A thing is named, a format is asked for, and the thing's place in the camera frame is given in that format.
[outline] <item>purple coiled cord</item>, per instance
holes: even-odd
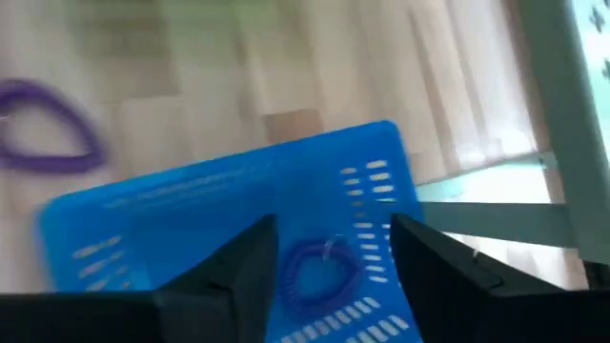
[[[310,257],[334,259],[347,270],[339,285],[316,297],[306,297],[296,289],[296,281],[303,261]],[[279,293],[284,305],[301,317],[328,314],[352,300],[360,278],[358,259],[342,242],[329,245],[327,240],[308,240],[295,244],[286,254],[286,262],[279,276]]]
[[[83,143],[86,153],[80,156],[34,155],[18,152],[7,142],[9,125],[0,124],[0,162],[4,167],[29,172],[71,174],[88,172],[103,165],[106,155],[90,126],[66,99],[29,80],[7,80],[0,84],[0,117],[10,115],[17,106],[38,105],[49,114],[70,125]]]

